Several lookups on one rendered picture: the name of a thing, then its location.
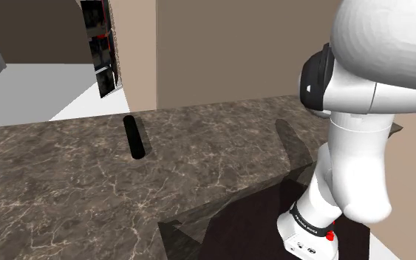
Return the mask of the black remote control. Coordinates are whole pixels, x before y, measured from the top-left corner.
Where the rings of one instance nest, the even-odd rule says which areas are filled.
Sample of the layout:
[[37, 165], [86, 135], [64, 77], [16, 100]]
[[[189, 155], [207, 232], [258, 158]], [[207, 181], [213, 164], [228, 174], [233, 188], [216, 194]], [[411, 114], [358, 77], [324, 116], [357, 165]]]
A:
[[132, 158], [135, 160], [144, 158], [146, 151], [135, 118], [130, 114], [126, 115], [123, 118], [123, 125], [126, 130], [126, 137]]

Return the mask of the dark robot stand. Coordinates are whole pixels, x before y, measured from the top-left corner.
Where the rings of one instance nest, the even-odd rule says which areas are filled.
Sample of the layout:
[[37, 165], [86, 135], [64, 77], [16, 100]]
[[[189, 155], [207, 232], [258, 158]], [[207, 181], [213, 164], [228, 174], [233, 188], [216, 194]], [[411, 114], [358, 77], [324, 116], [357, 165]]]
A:
[[300, 260], [285, 250], [276, 220], [305, 188], [286, 178], [230, 203], [211, 218], [197, 260]]

